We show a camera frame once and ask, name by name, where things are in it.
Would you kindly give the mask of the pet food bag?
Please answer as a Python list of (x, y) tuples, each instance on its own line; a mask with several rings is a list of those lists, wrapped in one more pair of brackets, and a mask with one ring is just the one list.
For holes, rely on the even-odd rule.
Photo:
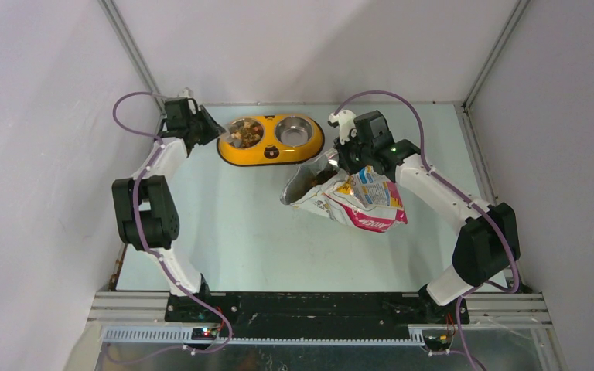
[[(306, 176), (325, 168), (338, 171), (323, 185), (306, 189)], [(338, 154), (330, 149), (298, 166), (282, 190), (285, 206), (327, 217), (360, 230), (384, 233), (408, 218), (398, 187), (370, 166), (354, 175), (338, 166)]]

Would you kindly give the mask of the yellow double pet bowl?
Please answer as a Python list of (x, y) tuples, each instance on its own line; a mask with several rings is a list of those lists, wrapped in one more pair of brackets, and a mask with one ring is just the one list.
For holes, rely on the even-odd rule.
[(301, 114), (278, 114), (239, 117), (261, 123), (265, 133), (252, 148), (237, 149), (217, 140), (217, 153), (222, 160), (239, 167), (299, 164), (316, 157), (324, 147), (324, 133), (312, 118)]

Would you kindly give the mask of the clear plastic scoop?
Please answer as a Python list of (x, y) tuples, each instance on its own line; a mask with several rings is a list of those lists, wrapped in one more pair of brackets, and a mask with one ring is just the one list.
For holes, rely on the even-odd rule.
[(237, 129), (227, 128), (225, 132), (219, 137), (219, 139), (227, 143), (236, 141), (238, 139)]

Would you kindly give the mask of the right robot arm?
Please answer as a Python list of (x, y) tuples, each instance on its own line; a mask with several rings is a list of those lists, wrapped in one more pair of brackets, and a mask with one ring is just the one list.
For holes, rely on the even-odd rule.
[(331, 114), (328, 124), (339, 131), (334, 141), (339, 167), (350, 175), (372, 169), (389, 178), (436, 211), (457, 235), (451, 265), (424, 287), (418, 303), (424, 320), (440, 322), (450, 302), (517, 261), (514, 210), (456, 188), (423, 159), (423, 150), (409, 140), (394, 140), (380, 111), (357, 116), (342, 110)]

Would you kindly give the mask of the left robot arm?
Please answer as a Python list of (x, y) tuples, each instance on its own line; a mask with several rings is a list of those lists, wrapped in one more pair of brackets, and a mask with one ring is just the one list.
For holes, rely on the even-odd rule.
[(142, 165), (128, 178), (113, 182), (111, 191), (118, 235), (121, 241), (147, 254), (164, 275), (169, 291), (187, 297), (183, 310), (195, 322), (213, 314), (213, 300), (200, 293), (206, 283), (192, 264), (181, 264), (173, 249), (180, 232), (179, 213), (169, 181), (196, 146), (208, 145), (224, 132), (190, 95), (167, 97), (158, 133), (144, 132), (123, 124), (118, 108), (112, 109), (114, 122), (125, 131), (151, 138), (152, 149)]

